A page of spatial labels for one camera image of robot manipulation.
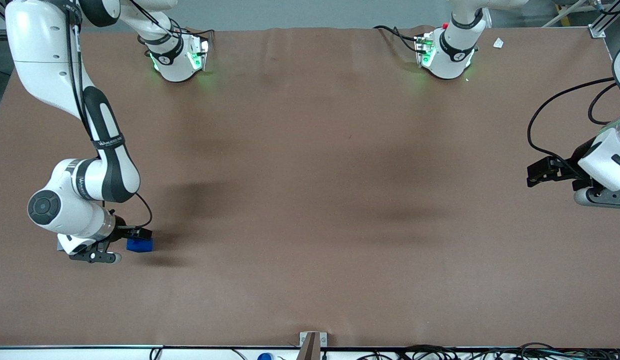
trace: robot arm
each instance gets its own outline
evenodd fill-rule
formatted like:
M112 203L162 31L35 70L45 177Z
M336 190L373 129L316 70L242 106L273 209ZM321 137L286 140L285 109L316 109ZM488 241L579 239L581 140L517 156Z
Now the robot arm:
M452 19L447 28L437 28L417 38L417 63L442 79L454 79L470 66L476 42L486 22L483 7L513 9L528 0L448 0Z
M120 8L111 6L112 1L99 3L104 14L117 16ZM120 255L107 252L110 242L149 240L152 232L126 226L99 204L124 203L141 180L108 99L83 67L80 25L81 9L72 0L18 0L6 9L10 50L24 87L81 119L98 153L92 159L59 162L47 185L31 197L28 214L37 225L58 233L60 246L73 260L112 263Z
M620 51L612 73L620 89ZM548 156L529 166L527 173L528 187L574 179L574 200L579 205L620 209L620 118L579 146L569 159Z

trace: metal bracket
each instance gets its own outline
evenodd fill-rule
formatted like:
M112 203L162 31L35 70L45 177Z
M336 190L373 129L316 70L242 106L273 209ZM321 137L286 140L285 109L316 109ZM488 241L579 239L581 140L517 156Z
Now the metal bracket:
M616 12L620 11L620 0L616 0L612 5L608 8L608 12ZM588 25L588 30L590 32L590 36L594 38L602 38L605 37L605 29L610 26L616 19L620 18L620 13L618 14L601 14L596 20Z
M299 346L302 347L303 346L303 342L305 341L305 338L307 338L308 333L318 333L319 334L319 339L321 340L319 342L321 347L328 347L328 333L322 333L322 332L317 332L317 331L303 331L303 332L299 332Z
M605 31L601 30L600 32L595 32L595 30L592 28L592 24L588 25L588 31L590 32L590 37L591 38L597 38L597 39L603 39L605 38Z

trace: green led light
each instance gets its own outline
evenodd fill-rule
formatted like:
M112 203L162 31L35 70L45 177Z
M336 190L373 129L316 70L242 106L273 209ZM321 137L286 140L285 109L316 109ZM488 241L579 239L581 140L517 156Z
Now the green led light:
M196 53L192 54L189 52L188 52L188 55L189 55L190 62L192 63L192 68L194 68L195 70L202 68L201 57L199 55L197 55Z
M154 64L154 70L160 71L159 66L156 64L156 60L154 60L154 55L152 55L152 53L150 53L150 59L152 59L152 63Z

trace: gray floor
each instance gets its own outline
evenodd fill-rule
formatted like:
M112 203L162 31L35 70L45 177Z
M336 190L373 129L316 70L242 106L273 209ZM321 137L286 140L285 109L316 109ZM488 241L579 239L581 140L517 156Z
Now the gray floor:
M444 0L181 0L168 11L182 26L216 30L264 30L269 28L369 28L375 25L412 28L417 25L438 26L449 20L450 7ZM524 7L509 11L492 10L496 28L540 27L557 12L552 0L530 0ZM587 25L594 13L575 14L572 25ZM5 22L0 18L0 29ZM131 31L124 23L91 31ZM620 20L607 30L611 53L620 48ZM0 41L0 103L14 66L5 41Z

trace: white paper scrap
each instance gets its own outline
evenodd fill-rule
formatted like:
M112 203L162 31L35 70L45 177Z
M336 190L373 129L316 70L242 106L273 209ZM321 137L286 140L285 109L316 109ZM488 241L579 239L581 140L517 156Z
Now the white paper scrap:
M493 45L495 48L502 48L503 47L503 40L501 38L497 38L497 41L494 42Z

